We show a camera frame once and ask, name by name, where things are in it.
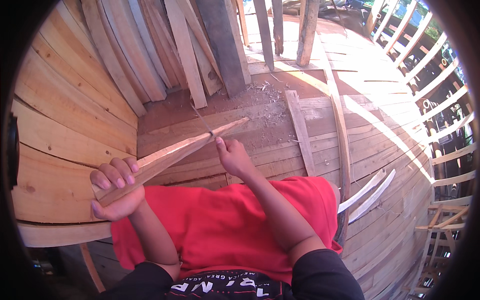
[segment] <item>finger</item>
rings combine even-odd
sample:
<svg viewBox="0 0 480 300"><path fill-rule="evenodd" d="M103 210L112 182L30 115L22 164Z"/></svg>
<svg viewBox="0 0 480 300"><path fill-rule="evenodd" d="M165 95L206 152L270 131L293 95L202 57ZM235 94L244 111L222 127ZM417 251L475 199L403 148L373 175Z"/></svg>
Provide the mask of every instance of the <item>finger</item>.
<svg viewBox="0 0 480 300"><path fill-rule="evenodd" d="M114 166L101 164L98 170L102 171L108 180L110 180L110 182L112 182L117 188L121 189L125 186L125 181Z"/></svg>
<svg viewBox="0 0 480 300"><path fill-rule="evenodd" d="M110 164L117 169L117 171L120 173L123 179L128 182L128 184L131 185L135 183L135 178L133 177L132 170L130 170L130 167L124 160L118 157L114 157L110 161Z"/></svg>
<svg viewBox="0 0 480 300"><path fill-rule="evenodd" d="M110 188L110 181L105 174L99 170L95 170L90 173L90 181L104 190L108 190Z"/></svg>
<svg viewBox="0 0 480 300"><path fill-rule="evenodd" d="M133 173L138 172L139 168L137 164L137 159L135 157L126 157L123 160L127 163Z"/></svg>

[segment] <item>fingernail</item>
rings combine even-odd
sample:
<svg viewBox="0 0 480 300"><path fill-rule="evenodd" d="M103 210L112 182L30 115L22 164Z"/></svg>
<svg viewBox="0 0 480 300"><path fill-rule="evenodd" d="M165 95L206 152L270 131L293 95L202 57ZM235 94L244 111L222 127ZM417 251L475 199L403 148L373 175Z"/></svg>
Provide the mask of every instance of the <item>fingernail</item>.
<svg viewBox="0 0 480 300"><path fill-rule="evenodd" d="M127 177L127 182L128 182L128 184L134 184L135 183L135 178L132 175L130 175L129 177Z"/></svg>
<svg viewBox="0 0 480 300"><path fill-rule="evenodd" d="M123 181L123 179L122 179L122 178L118 178L118 179L117 179L117 187L121 189L121 188L123 188L124 186L125 186L125 182Z"/></svg>

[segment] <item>wooden post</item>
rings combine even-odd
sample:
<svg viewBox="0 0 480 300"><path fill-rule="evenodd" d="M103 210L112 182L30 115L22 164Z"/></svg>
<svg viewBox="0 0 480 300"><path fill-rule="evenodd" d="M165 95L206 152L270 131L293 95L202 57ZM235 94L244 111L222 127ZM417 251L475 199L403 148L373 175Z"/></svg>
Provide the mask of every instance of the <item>wooden post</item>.
<svg viewBox="0 0 480 300"><path fill-rule="evenodd" d="M320 0L304 0L301 2L299 47L296 60L299 66L306 66L310 63L319 6Z"/></svg>

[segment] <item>person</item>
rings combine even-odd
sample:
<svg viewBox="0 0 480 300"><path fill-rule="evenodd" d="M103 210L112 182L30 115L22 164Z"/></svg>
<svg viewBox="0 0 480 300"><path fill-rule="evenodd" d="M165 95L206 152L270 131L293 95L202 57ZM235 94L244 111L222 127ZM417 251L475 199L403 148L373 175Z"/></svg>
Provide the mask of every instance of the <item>person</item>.
<svg viewBox="0 0 480 300"><path fill-rule="evenodd" d="M364 299L359 284L339 255L327 249L328 241L322 241L294 205L253 165L243 144L217 137L216 145L222 166L243 180L254 194L273 239L288 256L291 285L252 268L209 270L179 280L182 262L177 248L145 200L145 188L140 186L106 207L92 201L97 218L128 219L145 257L113 288L102 292L99 299ZM112 184L122 188L134 183L133 173L138 170L134 158L114 158L110 164L94 170L90 179L103 189ZM334 191L338 199L338 189Z"/></svg>

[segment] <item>wooden stick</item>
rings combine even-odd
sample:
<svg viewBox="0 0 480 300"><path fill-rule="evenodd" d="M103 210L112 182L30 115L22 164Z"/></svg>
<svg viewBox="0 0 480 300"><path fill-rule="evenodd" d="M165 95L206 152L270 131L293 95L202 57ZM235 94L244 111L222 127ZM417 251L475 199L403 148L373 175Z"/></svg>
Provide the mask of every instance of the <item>wooden stick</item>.
<svg viewBox="0 0 480 300"><path fill-rule="evenodd" d="M238 121L229 123L217 129L214 129L213 132L217 136L221 136L232 129L241 126L248 118L243 118ZM204 133L193 138L186 139L184 141L178 142L167 148L158 150L155 153L150 154L142 159L137 161L139 171L134 174L135 184L126 185L122 189L117 189L115 186L111 186L108 190L103 190L99 188L96 184L92 185L95 197L98 199L102 206L106 206L113 201L123 197L134 189L138 188L149 179L153 178L166 168L177 163L187 155L197 151L206 144L213 141L214 138L211 133Z"/></svg>
<svg viewBox="0 0 480 300"><path fill-rule="evenodd" d="M80 244L80 251L82 252L82 256L84 258L85 265L87 266L88 273L90 273L90 276L93 280L93 283L96 286L96 289L98 290L99 293L103 292L105 290L105 287L103 286L100 276L98 276L98 272L96 271L95 265L92 260L92 256L90 255L90 251L88 250L87 243Z"/></svg>

